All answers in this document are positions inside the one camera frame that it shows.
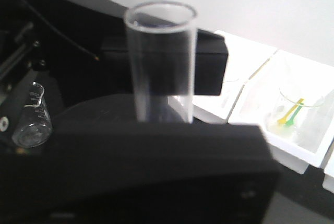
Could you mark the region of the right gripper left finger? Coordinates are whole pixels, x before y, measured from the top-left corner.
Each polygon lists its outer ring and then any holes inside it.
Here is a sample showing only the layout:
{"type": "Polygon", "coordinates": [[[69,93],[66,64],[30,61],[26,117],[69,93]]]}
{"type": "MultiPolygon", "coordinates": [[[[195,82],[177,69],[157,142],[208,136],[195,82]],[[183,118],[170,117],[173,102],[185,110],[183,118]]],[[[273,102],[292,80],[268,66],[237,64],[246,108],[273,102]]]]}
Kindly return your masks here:
{"type": "Polygon", "coordinates": [[[1,0],[1,84],[48,70],[66,101],[131,93],[125,11],[110,0],[1,0]]]}

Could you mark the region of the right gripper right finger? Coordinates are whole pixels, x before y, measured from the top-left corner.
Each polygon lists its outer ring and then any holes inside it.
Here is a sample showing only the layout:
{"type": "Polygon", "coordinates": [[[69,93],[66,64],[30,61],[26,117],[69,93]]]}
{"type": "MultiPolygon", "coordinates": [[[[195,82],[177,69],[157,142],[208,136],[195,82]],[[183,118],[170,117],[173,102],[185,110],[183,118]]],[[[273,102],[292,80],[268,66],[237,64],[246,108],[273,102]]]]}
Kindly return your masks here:
{"type": "Polygon", "coordinates": [[[77,104],[1,153],[1,223],[260,223],[280,168],[257,126],[138,123],[130,95],[77,104]]]}

